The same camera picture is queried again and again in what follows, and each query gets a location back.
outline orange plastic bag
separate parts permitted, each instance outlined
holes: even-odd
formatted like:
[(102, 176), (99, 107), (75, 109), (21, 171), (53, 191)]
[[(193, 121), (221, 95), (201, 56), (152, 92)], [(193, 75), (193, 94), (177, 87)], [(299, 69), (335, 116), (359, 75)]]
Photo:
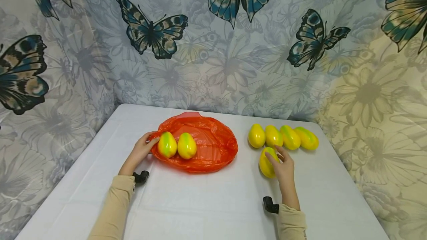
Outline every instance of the orange plastic bag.
[(151, 153), (160, 161), (189, 173), (216, 172), (230, 164), (238, 152), (238, 142), (230, 128), (197, 112), (186, 112), (165, 120), (150, 138), (160, 137), (166, 131), (172, 133), (176, 141), (182, 133), (191, 134), (197, 144), (196, 155), (188, 160), (178, 153), (165, 158), (158, 152), (157, 145)]

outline fabric backdrop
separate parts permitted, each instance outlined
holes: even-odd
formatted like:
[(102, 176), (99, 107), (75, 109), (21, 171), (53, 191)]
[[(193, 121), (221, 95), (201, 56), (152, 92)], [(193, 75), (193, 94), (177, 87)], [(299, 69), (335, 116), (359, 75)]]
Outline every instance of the fabric backdrop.
[(390, 239), (427, 239), (426, 13), (427, 0), (0, 0), (0, 239), (120, 103), (317, 122)]

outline toy fruit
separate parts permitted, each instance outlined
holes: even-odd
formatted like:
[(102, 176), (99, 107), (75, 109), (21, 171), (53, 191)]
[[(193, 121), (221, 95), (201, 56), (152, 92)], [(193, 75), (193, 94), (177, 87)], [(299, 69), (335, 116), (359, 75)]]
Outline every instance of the toy fruit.
[(178, 140), (178, 154), (183, 159), (193, 158), (197, 151), (197, 145), (191, 134), (185, 132)]
[(254, 124), (248, 134), (248, 141), (254, 148), (262, 147), (266, 142), (266, 133), (259, 124)]
[(273, 125), (266, 127), (266, 143), (269, 147), (274, 147), (274, 145), (281, 147), (283, 145), (282, 134)]
[(273, 165), (266, 157), (266, 152), (270, 153), (270, 155), (272, 155), (273, 158), (276, 159), (277, 162), (279, 162), (279, 158), (277, 157), (276, 151), (271, 147), (266, 147), (261, 152), (261, 156), (259, 157), (259, 169), (261, 170), (262, 174), (264, 174), (267, 178), (276, 178), (276, 175), (274, 174)]
[(282, 136), (283, 136), (283, 144), (287, 149), (295, 150), (296, 148), (300, 147), (301, 139), (299, 138), (298, 134), (294, 130), (292, 130), (292, 128), (289, 125), (281, 126), (280, 132), (282, 133)]
[(172, 133), (169, 133), (168, 131), (164, 132), (160, 136), (157, 147), (161, 155), (167, 158), (172, 158), (176, 154), (176, 141)]
[(301, 139), (301, 146), (308, 150), (315, 150), (319, 146), (319, 140), (317, 136), (311, 131), (303, 127), (296, 127), (294, 131), (298, 134)]

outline black clip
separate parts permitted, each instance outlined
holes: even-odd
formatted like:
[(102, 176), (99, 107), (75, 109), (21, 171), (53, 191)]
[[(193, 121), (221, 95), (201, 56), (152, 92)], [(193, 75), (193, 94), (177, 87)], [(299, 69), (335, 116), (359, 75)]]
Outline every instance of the black clip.
[(273, 199), (270, 196), (264, 196), (262, 201), (264, 202), (264, 209), (267, 212), (279, 214), (279, 205), (273, 204)]
[(146, 170), (143, 170), (141, 174), (134, 172), (132, 176), (135, 177), (135, 184), (145, 184), (150, 173)]

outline right hand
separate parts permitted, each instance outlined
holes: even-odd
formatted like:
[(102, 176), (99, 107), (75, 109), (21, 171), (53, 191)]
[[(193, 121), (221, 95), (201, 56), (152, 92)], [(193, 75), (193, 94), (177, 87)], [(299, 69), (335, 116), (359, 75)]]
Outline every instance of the right hand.
[(275, 145), (275, 148), (278, 152), (277, 156), (282, 161), (282, 163), (277, 162), (272, 155), (265, 153), (267, 159), (273, 165), (274, 173), (279, 181), (280, 186), (286, 186), (289, 184), (294, 184), (294, 170), (295, 163), (289, 153), (284, 150), (283, 147)]

